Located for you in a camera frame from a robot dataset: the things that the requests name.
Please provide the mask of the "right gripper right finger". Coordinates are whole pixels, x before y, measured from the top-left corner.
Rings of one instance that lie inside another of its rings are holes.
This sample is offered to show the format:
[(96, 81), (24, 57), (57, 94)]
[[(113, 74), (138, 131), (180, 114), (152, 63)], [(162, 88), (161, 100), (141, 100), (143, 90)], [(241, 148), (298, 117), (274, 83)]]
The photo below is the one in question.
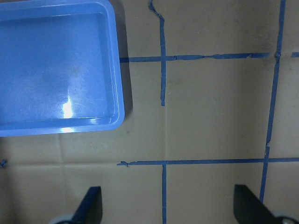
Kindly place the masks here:
[(275, 224), (276, 218), (246, 186), (234, 187), (233, 213), (239, 224)]

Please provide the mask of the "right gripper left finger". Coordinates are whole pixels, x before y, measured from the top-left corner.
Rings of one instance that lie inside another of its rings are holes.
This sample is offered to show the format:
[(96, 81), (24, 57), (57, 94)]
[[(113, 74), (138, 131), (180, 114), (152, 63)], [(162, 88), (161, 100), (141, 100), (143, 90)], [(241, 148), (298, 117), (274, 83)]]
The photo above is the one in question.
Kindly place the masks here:
[(90, 187), (71, 218), (75, 224), (100, 224), (103, 217), (101, 187)]

